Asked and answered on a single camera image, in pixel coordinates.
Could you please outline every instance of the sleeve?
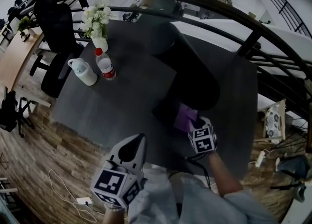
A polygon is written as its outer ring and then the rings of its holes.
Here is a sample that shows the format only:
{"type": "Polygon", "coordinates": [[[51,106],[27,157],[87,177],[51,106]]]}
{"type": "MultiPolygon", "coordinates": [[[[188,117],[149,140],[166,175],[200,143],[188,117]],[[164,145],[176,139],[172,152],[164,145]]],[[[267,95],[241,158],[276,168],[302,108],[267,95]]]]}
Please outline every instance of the sleeve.
{"type": "Polygon", "coordinates": [[[247,216],[248,224],[278,224],[273,215],[252,196],[250,190],[227,194],[224,199],[247,216]]]}

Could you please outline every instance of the red bottle cap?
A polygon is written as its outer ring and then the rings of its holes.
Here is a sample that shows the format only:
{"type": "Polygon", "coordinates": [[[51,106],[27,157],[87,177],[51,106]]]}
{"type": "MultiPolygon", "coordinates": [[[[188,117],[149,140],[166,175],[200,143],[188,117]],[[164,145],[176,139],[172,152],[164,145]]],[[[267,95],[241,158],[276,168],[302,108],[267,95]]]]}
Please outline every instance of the red bottle cap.
{"type": "Polygon", "coordinates": [[[102,50],[100,47],[98,47],[98,48],[96,48],[96,50],[94,51],[94,53],[96,54],[96,56],[100,56],[100,55],[102,55],[103,50],[102,50]]]}

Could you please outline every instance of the purple cloth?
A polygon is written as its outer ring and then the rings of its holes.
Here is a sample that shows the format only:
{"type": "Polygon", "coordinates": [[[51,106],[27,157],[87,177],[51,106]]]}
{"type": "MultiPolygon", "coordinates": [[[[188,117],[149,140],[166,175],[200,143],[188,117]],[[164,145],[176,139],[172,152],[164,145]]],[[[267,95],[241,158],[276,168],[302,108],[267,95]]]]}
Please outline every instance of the purple cloth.
{"type": "Polygon", "coordinates": [[[197,110],[180,103],[180,108],[175,118],[174,127],[181,131],[189,132],[189,119],[193,121],[197,120],[197,110]]]}

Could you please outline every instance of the plastic water bottle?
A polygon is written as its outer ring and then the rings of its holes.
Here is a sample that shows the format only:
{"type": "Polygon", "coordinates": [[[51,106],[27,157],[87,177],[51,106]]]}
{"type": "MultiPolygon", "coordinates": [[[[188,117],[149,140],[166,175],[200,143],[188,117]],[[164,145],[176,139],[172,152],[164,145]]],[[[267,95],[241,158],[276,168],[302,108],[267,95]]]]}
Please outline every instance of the plastic water bottle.
{"type": "Polygon", "coordinates": [[[113,80],[116,78],[116,71],[114,70],[113,64],[111,62],[111,59],[108,57],[106,53],[103,53],[101,48],[96,48],[94,51],[96,54],[96,62],[101,70],[103,76],[107,80],[113,80]]]}

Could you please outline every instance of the tripod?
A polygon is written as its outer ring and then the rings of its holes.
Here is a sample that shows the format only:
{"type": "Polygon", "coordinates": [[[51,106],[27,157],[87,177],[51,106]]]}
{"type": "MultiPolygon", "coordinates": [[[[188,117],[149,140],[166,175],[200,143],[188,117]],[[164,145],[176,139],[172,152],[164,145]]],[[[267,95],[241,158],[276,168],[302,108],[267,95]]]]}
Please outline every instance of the tripod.
{"type": "Polygon", "coordinates": [[[29,119],[27,120],[26,118],[24,118],[24,115],[23,115],[24,111],[29,107],[30,103],[33,103],[33,101],[28,101],[24,97],[21,97],[19,100],[20,100],[19,101],[20,105],[19,105],[19,109],[16,112],[16,114],[17,114],[17,121],[18,121],[18,126],[19,126],[19,135],[20,135],[21,138],[23,138],[24,134],[21,133],[21,125],[23,123],[25,123],[26,125],[28,125],[32,129],[35,128],[33,123],[29,119]],[[22,101],[26,101],[27,102],[27,104],[24,107],[21,106],[22,101]]]}

